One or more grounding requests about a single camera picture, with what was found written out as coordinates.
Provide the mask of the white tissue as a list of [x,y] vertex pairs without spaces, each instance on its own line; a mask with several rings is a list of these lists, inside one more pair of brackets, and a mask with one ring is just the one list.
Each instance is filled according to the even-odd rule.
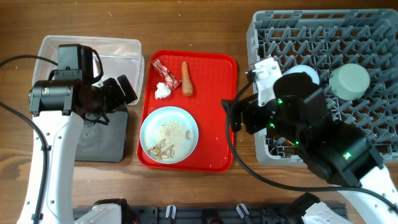
[[159,82],[156,85],[156,87],[157,87],[157,89],[155,91],[155,99],[156,100],[166,98],[171,94],[170,88],[165,83]]

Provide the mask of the red candy wrapper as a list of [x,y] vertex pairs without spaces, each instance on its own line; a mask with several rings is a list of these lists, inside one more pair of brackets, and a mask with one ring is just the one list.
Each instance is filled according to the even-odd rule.
[[171,71],[162,64],[162,62],[157,58],[152,62],[152,66],[160,73],[160,76],[163,78],[164,83],[168,86],[170,90],[177,89],[182,82],[178,81]]

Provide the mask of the orange carrot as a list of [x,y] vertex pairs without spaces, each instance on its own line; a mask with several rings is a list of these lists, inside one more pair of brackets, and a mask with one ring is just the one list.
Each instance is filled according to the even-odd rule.
[[182,62],[182,93],[185,96],[193,95],[193,85],[190,80],[188,64],[186,61]]

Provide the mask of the light blue plate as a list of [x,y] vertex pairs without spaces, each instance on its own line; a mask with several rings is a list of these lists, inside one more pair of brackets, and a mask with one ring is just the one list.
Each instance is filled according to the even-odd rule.
[[194,152],[198,137],[198,125],[190,113],[165,106],[144,119],[140,145],[150,159],[169,165],[187,159]]

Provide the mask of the light blue bowl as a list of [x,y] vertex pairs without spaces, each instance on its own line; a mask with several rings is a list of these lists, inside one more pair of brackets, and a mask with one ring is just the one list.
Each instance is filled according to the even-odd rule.
[[306,73],[312,79],[313,83],[318,85],[320,84],[320,77],[317,71],[308,65],[296,65],[284,72],[283,75],[288,75],[291,73]]

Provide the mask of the green bowl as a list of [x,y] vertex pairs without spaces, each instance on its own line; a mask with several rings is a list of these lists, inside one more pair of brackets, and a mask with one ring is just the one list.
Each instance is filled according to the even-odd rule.
[[364,67],[349,63],[333,70],[329,85],[332,92],[342,100],[356,100],[368,89],[370,76]]

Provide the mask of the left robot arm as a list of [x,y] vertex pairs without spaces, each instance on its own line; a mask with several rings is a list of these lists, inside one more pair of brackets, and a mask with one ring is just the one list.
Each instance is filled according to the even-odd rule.
[[80,44],[58,47],[57,68],[29,92],[35,131],[25,203],[19,223],[73,223],[75,154],[86,121],[107,125],[107,115],[137,100],[125,75],[94,74],[96,50]]

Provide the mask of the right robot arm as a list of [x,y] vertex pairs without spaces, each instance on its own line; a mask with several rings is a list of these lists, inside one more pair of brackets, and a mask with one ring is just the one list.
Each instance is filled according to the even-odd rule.
[[397,223],[397,189],[381,155],[362,130],[334,120],[323,89],[306,73],[279,78],[272,87],[275,98],[259,106],[260,94],[222,100],[226,130],[246,125],[254,134],[263,128],[298,147],[308,169],[327,187],[295,187],[269,180],[239,164],[256,179],[271,186],[298,192],[332,192],[345,196],[367,223]]

